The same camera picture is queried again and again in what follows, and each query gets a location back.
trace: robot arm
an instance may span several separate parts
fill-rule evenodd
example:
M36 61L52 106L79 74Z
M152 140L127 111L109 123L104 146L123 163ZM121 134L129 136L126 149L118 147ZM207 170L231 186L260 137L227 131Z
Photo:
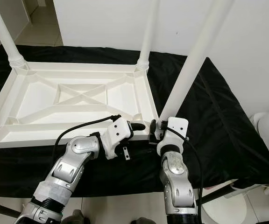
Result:
M15 224L59 224L83 172L84 165L96 159L104 148L108 159L114 158L115 147L133 136L128 121L116 119L100 136L78 136L67 143L65 154L59 158L44 181L40 182L31 201L23 209Z
M182 136L186 136L187 126L188 121L180 118L171 117L168 122L163 122L163 129L169 127ZM107 159L116 157L116 146L132 138L133 130L142 128L141 124L133 126L118 116L102 136L93 133L89 137L73 138L67 143L65 154L56 161L46 179L39 183L32 200L14 224L59 224L62 210L84 172L84 165L96 159L101 148L105 150ZM188 169L182 159L183 143L183 139L166 130L157 144L157 153L162 157L160 178L164 185L168 224L199 223Z
M162 122L163 130L170 128L186 136L188 121L169 117ZM183 163L184 140L166 130L163 140L157 144L157 153L162 158L160 179L164 185L164 201L168 224L198 224L198 208L193 188L188 180L188 168Z

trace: black cable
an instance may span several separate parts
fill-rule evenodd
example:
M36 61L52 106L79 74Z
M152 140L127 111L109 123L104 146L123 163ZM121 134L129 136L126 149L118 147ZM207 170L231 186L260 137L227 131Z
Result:
M202 170L202 164L201 164L200 157L199 157L198 152L195 149L195 147L184 136L182 136L177 131L175 131L169 127L166 127L166 129L169 130L170 132L173 132L175 135L179 136L183 141L185 141L187 144L189 144L190 147L193 149L193 152L195 153L195 156L198 160L199 168L200 168L200 180L201 180L199 194L198 194L198 219L199 219L199 223L202 224L201 205L202 205L202 193L203 193L203 170Z
M75 129L78 129L80 127L84 127L84 126L87 126L87 125L93 125L93 124L96 124L96 123L99 123L99 122L102 122L102 121L106 121L106 120L113 120L115 121L116 119L120 118L121 115L112 115L112 116L109 116L109 117L106 117L106 118L102 118L102 119L99 119L99 120L94 120L94 121L90 121L90 122L87 122L87 123L84 123L84 124L81 124L81 125L77 125L77 126L74 126L72 128L69 128L67 129L66 131L64 131L62 134L59 135L59 137L57 138L55 144L54 144L54 148L52 150L52 164L51 164L51 168L53 167L54 163L55 163L55 154L56 154L56 150L57 150L57 146L59 144L59 141L61 140L61 138L67 134L68 132L71 132Z

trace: black fabric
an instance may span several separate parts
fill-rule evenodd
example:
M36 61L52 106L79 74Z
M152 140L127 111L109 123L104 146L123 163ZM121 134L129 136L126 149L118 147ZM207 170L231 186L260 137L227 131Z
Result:
M135 64L138 51L110 48L18 46L27 61ZM151 52L148 80L158 113L162 111L186 57ZM10 67L0 46L0 90ZM230 179L245 185L269 183L269 151L258 136L209 58L204 62L178 115L188 119L187 135L200 154L204 167L204 186ZM65 146L59 146L61 155ZM147 142L131 142L131 160L121 155L98 159L85 166L73 196L106 196L161 191L160 157ZM31 197L45 178L51 162L52 146L0 149L0 196ZM200 183L198 162L185 146L184 162L193 187Z

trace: metal bracket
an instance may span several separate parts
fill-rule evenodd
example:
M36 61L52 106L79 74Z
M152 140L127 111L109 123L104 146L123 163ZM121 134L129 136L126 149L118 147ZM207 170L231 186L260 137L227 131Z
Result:
M126 146L123 147L123 152L124 152L125 159L126 160L130 160L130 157L129 157L129 154L128 154L128 150L127 150L127 147Z

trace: white cylindrical pole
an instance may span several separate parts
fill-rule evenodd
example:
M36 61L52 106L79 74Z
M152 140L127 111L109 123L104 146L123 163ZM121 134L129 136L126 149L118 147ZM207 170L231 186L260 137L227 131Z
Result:
M140 57L137 62L136 67L139 70L145 70L149 67L149 54L151 50L151 43L156 28L156 20L158 14L159 0L152 0L151 11L148 17L147 26L144 34L142 49L140 52Z
M206 59L234 0L215 0L164 106L159 120L175 117Z
M7 27L0 15L0 42L2 43L10 62L11 67L22 67L26 64L26 61L22 55L18 52L12 37L7 30Z

